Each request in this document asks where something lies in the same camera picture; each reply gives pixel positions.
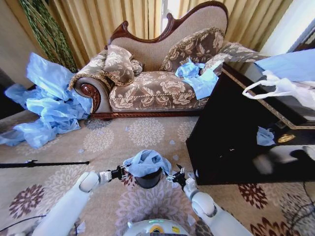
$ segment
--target white plastic bag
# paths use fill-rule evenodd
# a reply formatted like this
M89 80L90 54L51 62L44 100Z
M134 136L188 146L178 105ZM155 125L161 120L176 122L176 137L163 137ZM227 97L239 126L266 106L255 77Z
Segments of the white plastic bag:
M267 79L260 80L245 88L244 91L242 92L244 96L250 99L264 99L266 97L277 96L293 96L304 107L308 107L315 110L315 92L312 89L310 89L311 87L306 87L304 85L300 85L300 83L291 82L287 78L279 79L271 71L268 70L262 72L262 74L266 75ZM276 86L276 89L273 92L258 94L255 96L252 96L250 93L248 93L248 90L258 85Z

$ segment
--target wall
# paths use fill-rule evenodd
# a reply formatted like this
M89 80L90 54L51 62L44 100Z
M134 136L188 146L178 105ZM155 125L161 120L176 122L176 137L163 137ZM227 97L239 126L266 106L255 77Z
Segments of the wall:
M0 0L0 68L15 82L29 88L25 77L31 52L39 53L5 1Z

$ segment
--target floral carpet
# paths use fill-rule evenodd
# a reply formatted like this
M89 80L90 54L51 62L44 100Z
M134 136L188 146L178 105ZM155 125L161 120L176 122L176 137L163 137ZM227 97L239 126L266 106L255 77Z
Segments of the floral carpet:
M24 111L1 120L0 130L4 132L32 119L36 116ZM175 171L178 163L193 176L185 140L196 121L196 117L89 119L80 122L82 129L59 135L40 149L33 149L25 142L14 147L0 146L1 163L30 159L91 162L90 165L2 169L0 230L20 220L45 215L83 172L113 170L143 149L155 149L172 163ZM255 236L315 235L314 206L301 182L214 185L199 189L209 193ZM306 183L306 190L314 200L315 183ZM193 213L181 188L164 177L152 189L139 187L132 176L124 181L111 181L94 192L77 224L86 224L85 231L79 234L82 236L120 236L128 221L152 218L175 220L191 235L212 235ZM0 236L30 231L37 220L17 224L0 232Z

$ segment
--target beige curtain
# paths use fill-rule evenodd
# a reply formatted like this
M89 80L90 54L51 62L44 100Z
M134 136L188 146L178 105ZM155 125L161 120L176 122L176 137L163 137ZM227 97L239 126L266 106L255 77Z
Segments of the beige curtain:
M159 36L162 0L50 0L49 9L79 68L100 52L123 21L139 38Z
M205 0L181 0L177 18ZM259 51L292 0L220 0L228 10L225 40Z

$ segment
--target blue plastic bag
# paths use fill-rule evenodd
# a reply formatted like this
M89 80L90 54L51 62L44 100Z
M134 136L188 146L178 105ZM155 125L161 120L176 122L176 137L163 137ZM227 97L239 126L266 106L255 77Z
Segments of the blue plastic bag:
M192 86L196 98L199 100L211 95L218 79L218 76L211 69L208 69L201 76L185 78L183 82Z
M177 68L175 75L183 76L183 82L189 84L196 94L197 100L211 95L217 81L218 76L213 72L223 61L217 61L211 68L207 69L199 76L199 68L204 68L205 64L194 64L189 62Z
M40 148L57 134L80 129L78 119L88 117L92 100L67 90L72 75L65 67L32 53L27 77L37 85L36 89L28 91L15 84L5 95L40 115L40 119L16 125L13 130L1 134L0 144L13 146L26 140L33 148Z
M27 78L43 90L64 101L69 99L67 86L74 74L67 68L31 53L26 72Z
M126 167L126 170L135 177L143 177L151 174L156 172L160 167L169 175L172 169L171 163L154 150L142 150L134 157L125 160L123 164L131 164Z
M257 144L261 146L271 146L275 144L274 134L271 133L268 129L264 129L258 126L257 131Z
M184 77L184 78L193 78L199 76L199 69L204 68L205 64L203 63L196 63L194 64L190 58L188 58L188 62L184 65L181 65L177 68L175 75L177 77Z

